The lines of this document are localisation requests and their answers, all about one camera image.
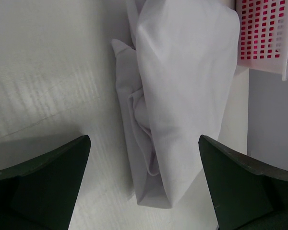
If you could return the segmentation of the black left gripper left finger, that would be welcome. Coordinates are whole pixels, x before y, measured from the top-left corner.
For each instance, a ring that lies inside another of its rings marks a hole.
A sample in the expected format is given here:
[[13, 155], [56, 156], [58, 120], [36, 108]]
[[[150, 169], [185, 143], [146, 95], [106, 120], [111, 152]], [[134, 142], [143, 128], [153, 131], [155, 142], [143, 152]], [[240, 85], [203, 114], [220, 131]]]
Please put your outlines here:
[[0, 230], [66, 230], [91, 148], [88, 135], [0, 170]]

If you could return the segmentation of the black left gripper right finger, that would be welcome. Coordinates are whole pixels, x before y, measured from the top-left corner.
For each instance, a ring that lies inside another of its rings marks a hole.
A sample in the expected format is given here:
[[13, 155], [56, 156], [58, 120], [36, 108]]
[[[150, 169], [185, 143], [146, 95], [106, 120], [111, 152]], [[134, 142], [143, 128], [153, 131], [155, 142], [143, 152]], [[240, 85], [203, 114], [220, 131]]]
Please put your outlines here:
[[288, 171], [205, 135], [198, 144], [220, 230], [288, 230]]

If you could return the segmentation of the white plastic basket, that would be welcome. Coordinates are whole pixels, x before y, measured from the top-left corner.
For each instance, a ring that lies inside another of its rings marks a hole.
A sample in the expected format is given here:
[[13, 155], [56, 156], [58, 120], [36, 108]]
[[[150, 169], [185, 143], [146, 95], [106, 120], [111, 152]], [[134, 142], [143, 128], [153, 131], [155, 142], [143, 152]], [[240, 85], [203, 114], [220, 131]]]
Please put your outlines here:
[[238, 65], [288, 78], [288, 0], [238, 0]]

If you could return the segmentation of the white t shirt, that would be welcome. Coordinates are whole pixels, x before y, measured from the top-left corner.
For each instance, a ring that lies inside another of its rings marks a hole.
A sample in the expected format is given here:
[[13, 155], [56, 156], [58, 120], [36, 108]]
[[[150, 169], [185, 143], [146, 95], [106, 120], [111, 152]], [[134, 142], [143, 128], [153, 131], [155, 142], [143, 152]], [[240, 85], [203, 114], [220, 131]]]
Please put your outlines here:
[[237, 65], [240, 22], [218, 0], [126, 1], [132, 46], [114, 39], [116, 92], [137, 204], [169, 209], [217, 139]]

